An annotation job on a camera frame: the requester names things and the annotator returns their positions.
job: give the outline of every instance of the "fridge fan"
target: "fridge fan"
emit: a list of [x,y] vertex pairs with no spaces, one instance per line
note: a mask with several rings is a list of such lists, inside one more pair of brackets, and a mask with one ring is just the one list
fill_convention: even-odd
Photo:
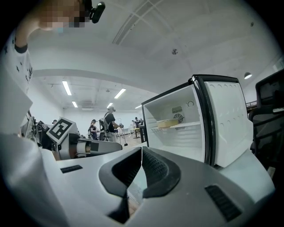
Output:
[[177,118],[178,119],[178,123],[182,123],[182,121],[183,121],[183,116],[179,113],[176,113],[175,115],[174,115],[174,118]]

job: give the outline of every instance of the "ceiling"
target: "ceiling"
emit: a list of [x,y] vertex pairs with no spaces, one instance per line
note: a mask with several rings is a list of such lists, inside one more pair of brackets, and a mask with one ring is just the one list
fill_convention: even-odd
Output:
[[[218,74],[237,77],[245,88],[281,56],[270,30],[241,0],[104,1],[97,24],[32,34],[34,78],[51,76],[51,83],[61,83],[68,77],[80,102],[104,105],[124,84],[132,87],[130,108],[133,87],[143,97],[146,90],[159,94],[193,74]],[[244,80],[245,72],[253,74],[251,80]],[[100,89],[114,90],[90,99],[88,91],[98,90],[98,81]]]
[[[157,95],[136,87],[92,78],[47,76],[35,80],[37,86],[43,86],[65,109],[74,108],[72,101],[75,101],[79,109],[84,111],[105,110],[111,102],[117,110],[139,110],[135,107]],[[68,82],[71,96],[67,95],[62,81]],[[118,99],[114,99],[122,88],[126,91]]]

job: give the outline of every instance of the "floor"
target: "floor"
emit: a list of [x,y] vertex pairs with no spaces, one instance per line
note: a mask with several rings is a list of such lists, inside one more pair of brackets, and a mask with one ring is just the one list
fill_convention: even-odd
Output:
[[125,140],[126,140],[126,143],[128,144],[127,146],[124,146],[125,141],[124,141],[124,138],[122,136],[119,136],[116,139],[116,142],[118,142],[122,145],[122,149],[126,149],[126,148],[129,148],[129,147],[133,147],[133,146],[136,146],[138,144],[141,144],[140,134],[137,133],[137,136],[139,137],[138,139],[135,139],[134,133],[132,133],[131,135],[130,134],[125,135]]

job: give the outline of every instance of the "backpack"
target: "backpack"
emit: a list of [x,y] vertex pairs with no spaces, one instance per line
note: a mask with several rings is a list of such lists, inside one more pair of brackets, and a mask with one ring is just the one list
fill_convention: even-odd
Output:
[[91,127],[89,127],[89,129],[88,129],[88,136],[90,136],[92,133],[91,133]]
[[101,132],[105,132],[105,133],[108,133],[109,132],[109,129],[108,127],[110,126],[110,123],[108,124],[107,121],[106,121],[106,117],[107,115],[109,115],[110,113],[108,112],[104,118],[102,118],[99,123],[100,123],[100,126],[101,126]]

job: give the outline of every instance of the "wall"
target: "wall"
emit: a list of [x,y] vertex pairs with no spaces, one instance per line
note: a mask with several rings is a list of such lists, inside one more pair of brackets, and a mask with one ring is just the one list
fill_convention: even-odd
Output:
[[142,107],[137,108],[137,112],[138,112],[138,115],[139,115],[139,116],[137,116],[137,117],[138,117],[139,119],[140,119],[140,118],[143,119]]
[[[63,116],[71,121],[76,122],[80,134],[86,136],[91,121],[93,119],[98,121],[104,117],[106,112],[107,111],[81,111],[76,110],[75,108],[69,108],[63,111]],[[129,128],[130,124],[132,124],[131,120],[134,120],[135,117],[140,118],[142,116],[140,116],[138,111],[117,111],[114,113],[114,117],[116,119],[121,118],[121,123],[124,125],[124,127]]]
[[37,79],[33,79],[28,90],[28,97],[33,102],[30,112],[37,121],[52,125],[54,119],[63,116],[63,109]]

